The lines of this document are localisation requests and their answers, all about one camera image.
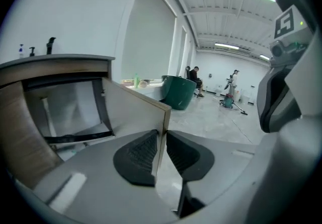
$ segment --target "white wall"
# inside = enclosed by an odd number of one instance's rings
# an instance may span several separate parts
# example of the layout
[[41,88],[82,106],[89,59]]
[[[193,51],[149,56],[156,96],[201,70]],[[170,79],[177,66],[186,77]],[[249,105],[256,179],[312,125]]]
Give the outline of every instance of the white wall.
[[[176,74],[182,26],[189,25],[175,0],[165,0],[177,15],[177,33],[169,74]],[[134,0],[16,0],[0,32],[0,63],[18,59],[19,44],[46,53],[46,43],[56,37],[52,53],[114,56],[113,80],[120,81],[122,53]]]
[[267,67],[243,59],[204,52],[197,52],[195,65],[199,67],[198,77],[203,80],[204,87],[208,86],[208,91],[211,92],[214,92],[217,85],[222,85],[223,89],[227,84],[226,78],[229,78],[235,69],[239,70],[236,90],[243,89],[246,96],[251,92],[254,96],[257,95],[258,85],[269,70]]

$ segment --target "chair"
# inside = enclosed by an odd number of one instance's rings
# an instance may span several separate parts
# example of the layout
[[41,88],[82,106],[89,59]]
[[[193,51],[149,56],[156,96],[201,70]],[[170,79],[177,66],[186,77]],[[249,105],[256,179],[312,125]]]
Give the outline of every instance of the chair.
[[[187,79],[188,79],[188,80],[191,80],[191,78],[190,78],[190,69],[191,69],[191,68],[190,68],[189,66],[187,66],[187,67],[186,67],[186,74],[187,74]],[[197,96],[197,98],[198,98],[198,97],[201,97],[201,96],[199,95],[199,88],[200,88],[200,85],[199,85],[199,84],[197,84],[196,89],[198,89],[198,93],[195,93],[195,92],[193,93],[194,95],[196,95],[196,96]]]

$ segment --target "countertop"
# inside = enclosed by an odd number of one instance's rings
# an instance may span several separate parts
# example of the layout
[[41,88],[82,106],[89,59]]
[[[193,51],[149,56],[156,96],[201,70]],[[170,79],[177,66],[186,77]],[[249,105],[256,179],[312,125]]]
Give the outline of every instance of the countertop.
[[108,56],[98,56],[98,55],[90,55],[90,54],[50,54],[50,55],[41,55],[41,56],[33,56],[33,57],[24,57],[12,61],[5,62],[0,64],[0,70],[6,67],[25,64],[32,61],[46,61],[46,60],[55,60],[55,59],[78,59],[78,60],[114,60],[114,57]]

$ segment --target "person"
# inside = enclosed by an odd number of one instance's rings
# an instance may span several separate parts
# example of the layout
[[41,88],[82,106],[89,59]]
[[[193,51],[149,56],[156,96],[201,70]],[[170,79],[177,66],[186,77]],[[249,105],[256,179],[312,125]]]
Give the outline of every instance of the person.
[[200,78],[197,77],[197,72],[199,71],[199,67],[195,66],[191,71],[190,71],[190,80],[194,81],[197,84],[197,88],[199,89],[199,94],[198,96],[200,97],[204,97],[202,95],[202,88],[203,88],[203,84],[202,84],[202,80]]
[[231,76],[231,79],[232,79],[232,82],[230,84],[230,88],[229,88],[229,94],[235,96],[235,88],[237,87],[237,74],[238,74],[238,70],[236,69],[232,76]]

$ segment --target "window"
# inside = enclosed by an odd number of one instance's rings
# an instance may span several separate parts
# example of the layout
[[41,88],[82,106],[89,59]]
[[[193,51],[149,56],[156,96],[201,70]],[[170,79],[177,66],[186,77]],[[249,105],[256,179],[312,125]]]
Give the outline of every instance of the window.
[[122,58],[122,79],[161,79],[167,75],[175,15],[164,0],[135,0]]
[[179,61],[178,61],[178,68],[177,68],[177,76],[180,74],[180,70],[181,70],[183,52],[185,50],[186,36],[187,36],[187,33],[186,33],[185,29],[182,28],[181,41],[180,41],[180,54],[179,54]]

